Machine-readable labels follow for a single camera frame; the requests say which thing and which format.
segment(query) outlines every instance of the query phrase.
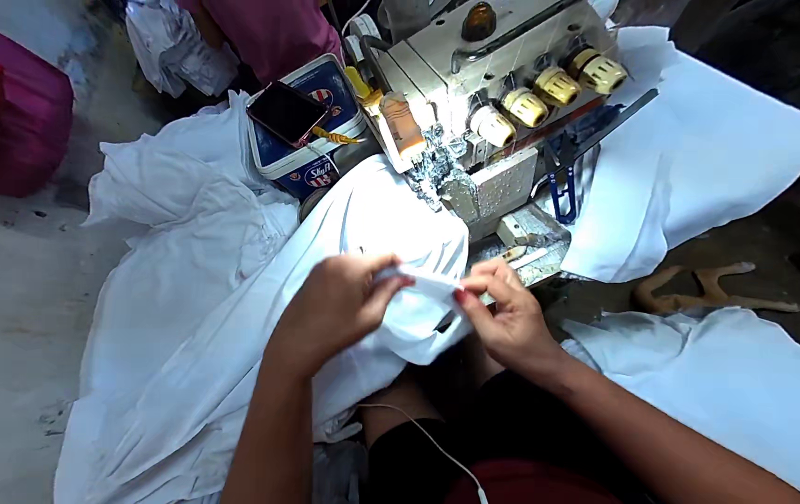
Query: pink shirt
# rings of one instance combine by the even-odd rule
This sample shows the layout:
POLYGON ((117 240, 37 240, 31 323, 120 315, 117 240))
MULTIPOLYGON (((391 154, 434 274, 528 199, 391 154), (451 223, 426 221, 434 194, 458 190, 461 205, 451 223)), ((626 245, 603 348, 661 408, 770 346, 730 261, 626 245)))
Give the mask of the pink shirt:
POLYGON ((342 59, 338 33, 316 0, 176 1, 190 13, 203 4, 262 85, 324 53, 342 59))

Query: smartphone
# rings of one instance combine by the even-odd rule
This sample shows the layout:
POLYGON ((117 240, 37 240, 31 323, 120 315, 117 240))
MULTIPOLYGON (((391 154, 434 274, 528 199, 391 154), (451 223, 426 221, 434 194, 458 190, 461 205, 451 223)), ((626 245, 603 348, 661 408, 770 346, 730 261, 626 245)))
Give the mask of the smartphone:
POLYGON ((306 143, 313 126, 328 113, 321 101, 280 81, 273 81, 248 106, 250 119, 257 121, 295 149, 306 143))

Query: lap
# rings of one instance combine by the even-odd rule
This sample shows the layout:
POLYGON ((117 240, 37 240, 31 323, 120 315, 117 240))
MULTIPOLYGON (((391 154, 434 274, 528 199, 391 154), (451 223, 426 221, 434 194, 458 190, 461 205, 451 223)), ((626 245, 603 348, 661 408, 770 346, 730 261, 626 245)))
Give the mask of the lap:
MULTIPOLYGON (((624 502, 645 501, 638 480, 577 415, 510 371, 484 383, 459 421, 419 424, 466 466, 501 458, 536 460, 593 479, 624 502)), ((460 476, 461 469, 410 421, 384 433, 369 451, 374 502, 442 502, 460 476)))

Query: pink fabric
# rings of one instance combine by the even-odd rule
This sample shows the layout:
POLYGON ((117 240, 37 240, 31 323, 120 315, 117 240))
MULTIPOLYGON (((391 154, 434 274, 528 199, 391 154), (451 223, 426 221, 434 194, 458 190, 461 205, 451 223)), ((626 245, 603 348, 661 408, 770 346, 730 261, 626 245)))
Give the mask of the pink fabric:
POLYGON ((316 0, 177 0, 187 11, 201 6, 267 85, 324 53, 340 60, 341 40, 316 0))
POLYGON ((70 79, 0 35, 5 105, 0 123, 0 195, 23 197, 41 189, 58 168, 73 124, 70 79))

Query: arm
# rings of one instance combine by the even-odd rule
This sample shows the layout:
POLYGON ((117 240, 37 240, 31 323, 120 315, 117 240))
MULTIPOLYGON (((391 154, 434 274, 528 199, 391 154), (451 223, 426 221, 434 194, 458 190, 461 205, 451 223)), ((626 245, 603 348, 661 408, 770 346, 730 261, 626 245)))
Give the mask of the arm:
POLYGON ((567 354, 540 304, 502 259, 476 265, 456 299, 490 355, 581 416, 666 502, 800 503, 800 492, 708 440, 567 354), (496 313, 477 295, 489 292, 496 313))
POLYGON ((381 325, 387 303, 411 280, 374 283, 393 255, 328 258, 309 274, 272 331, 260 363, 222 504, 311 498, 312 379, 339 351, 381 325))

